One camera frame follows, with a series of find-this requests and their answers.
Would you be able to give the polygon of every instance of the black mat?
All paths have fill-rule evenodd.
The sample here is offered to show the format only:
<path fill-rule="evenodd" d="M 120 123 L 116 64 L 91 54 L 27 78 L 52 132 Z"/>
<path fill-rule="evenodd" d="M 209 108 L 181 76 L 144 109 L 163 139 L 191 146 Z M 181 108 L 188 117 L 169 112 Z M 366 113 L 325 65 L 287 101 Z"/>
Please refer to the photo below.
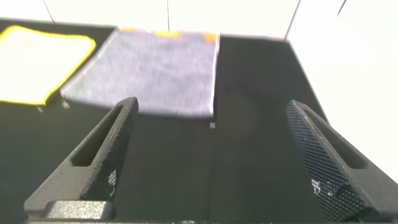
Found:
<path fill-rule="evenodd" d="M 10 21 L 0 30 L 11 24 L 97 43 L 111 31 Z M 291 99 L 323 116 L 288 44 L 222 38 L 216 128 L 210 120 L 139 116 L 116 196 L 118 219 L 323 221 L 283 112 Z M 108 111 L 60 102 L 43 113 L 0 103 L 4 223 L 26 219 L 25 199 Z"/>
<path fill-rule="evenodd" d="M 222 38 L 218 58 L 214 121 L 138 119 L 118 219 L 324 221 L 284 108 L 322 112 L 290 46 Z"/>

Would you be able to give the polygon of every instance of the white wall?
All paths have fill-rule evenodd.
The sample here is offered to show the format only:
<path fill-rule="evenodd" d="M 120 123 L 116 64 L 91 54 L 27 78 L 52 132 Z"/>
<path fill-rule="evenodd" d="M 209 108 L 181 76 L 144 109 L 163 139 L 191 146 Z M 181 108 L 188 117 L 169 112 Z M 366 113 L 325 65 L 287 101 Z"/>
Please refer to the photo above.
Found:
<path fill-rule="evenodd" d="M 339 8 L 302 0 L 288 39 L 330 124 L 398 182 L 398 1 Z"/>
<path fill-rule="evenodd" d="M 284 39 L 299 0 L 169 0 L 170 30 Z"/>
<path fill-rule="evenodd" d="M 55 23 L 167 30 L 167 0 L 44 0 Z"/>
<path fill-rule="evenodd" d="M 0 18 L 51 21 L 43 0 L 0 0 Z"/>

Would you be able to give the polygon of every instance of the gray towel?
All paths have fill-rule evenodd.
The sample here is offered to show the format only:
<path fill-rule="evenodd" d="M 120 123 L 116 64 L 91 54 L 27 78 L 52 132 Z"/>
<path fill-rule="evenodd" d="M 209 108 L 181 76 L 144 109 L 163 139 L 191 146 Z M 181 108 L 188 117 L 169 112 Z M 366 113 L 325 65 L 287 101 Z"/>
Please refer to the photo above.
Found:
<path fill-rule="evenodd" d="M 218 40 L 206 41 L 199 33 L 172 39 L 116 30 L 61 95 L 106 107 L 136 96 L 140 113 L 211 117 Z"/>

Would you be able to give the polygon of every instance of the black surface seam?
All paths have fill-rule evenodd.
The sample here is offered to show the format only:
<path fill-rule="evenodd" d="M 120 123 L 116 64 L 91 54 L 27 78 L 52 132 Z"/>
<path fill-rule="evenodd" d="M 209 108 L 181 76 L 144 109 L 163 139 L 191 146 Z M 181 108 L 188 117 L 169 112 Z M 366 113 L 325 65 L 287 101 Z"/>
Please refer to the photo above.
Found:
<path fill-rule="evenodd" d="M 51 13 L 50 13 L 50 11 L 49 11 L 49 8 L 48 8 L 47 5 L 45 4 L 45 1 L 44 1 L 44 0 L 43 0 L 43 3 L 44 3 L 44 6 L 45 6 L 45 9 L 47 10 L 47 12 L 48 12 L 49 15 L 50 15 L 50 18 L 51 18 L 51 20 L 52 20 L 52 23 L 55 24 L 54 19 L 52 18 Z"/>
<path fill-rule="evenodd" d="M 210 130 L 210 132 L 212 134 L 216 134 L 216 130 L 215 129 L 214 130 Z M 209 176 L 209 179 L 208 179 L 209 180 L 209 184 L 208 184 L 208 189 L 207 189 L 208 200 L 207 200 L 207 207 L 206 207 L 206 210 L 205 210 L 205 217 L 208 220 L 211 219 L 211 199 L 212 199 L 212 195 L 213 195 L 213 184 L 215 183 L 215 178 L 216 178 L 216 175 L 215 175 L 215 170 L 216 170 L 215 158 L 217 157 L 217 152 L 216 152 L 216 149 L 215 149 L 216 141 L 215 141 L 215 139 L 212 139 L 212 138 L 210 138 L 210 139 L 211 139 L 211 141 L 210 141 L 210 153 L 211 153 L 211 157 L 210 157 L 211 165 L 210 166 L 211 166 L 211 168 L 210 168 L 210 176 Z"/>
<path fill-rule="evenodd" d="M 284 39 L 285 42 L 287 40 L 287 36 L 289 34 L 290 28 L 292 27 L 292 24 L 293 24 L 293 21 L 294 21 L 294 17 L 296 16 L 297 10 L 299 9 L 300 2 L 301 2 L 301 0 L 298 0 L 297 6 L 296 6 L 296 10 L 293 13 L 292 20 L 290 21 L 289 27 L 287 28 L 285 39 Z"/>

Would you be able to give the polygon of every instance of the orange tag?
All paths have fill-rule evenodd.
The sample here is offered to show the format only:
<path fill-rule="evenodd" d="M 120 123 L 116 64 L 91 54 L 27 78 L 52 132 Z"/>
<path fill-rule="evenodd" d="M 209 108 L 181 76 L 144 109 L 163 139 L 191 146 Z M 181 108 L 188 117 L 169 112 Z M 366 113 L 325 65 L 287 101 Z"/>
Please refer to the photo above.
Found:
<path fill-rule="evenodd" d="M 215 34 L 203 34 L 203 38 L 210 43 L 214 43 L 217 40 L 217 35 Z"/>
<path fill-rule="evenodd" d="M 179 39 L 182 37 L 181 32 L 169 32 L 169 31 L 155 31 L 155 35 L 158 37 L 164 37 L 170 39 Z"/>
<path fill-rule="evenodd" d="M 134 31 L 134 28 L 132 28 L 132 27 L 120 27 L 119 29 L 121 31 L 123 31 L 123 32 L 132 32 L 132 31 Z"/>

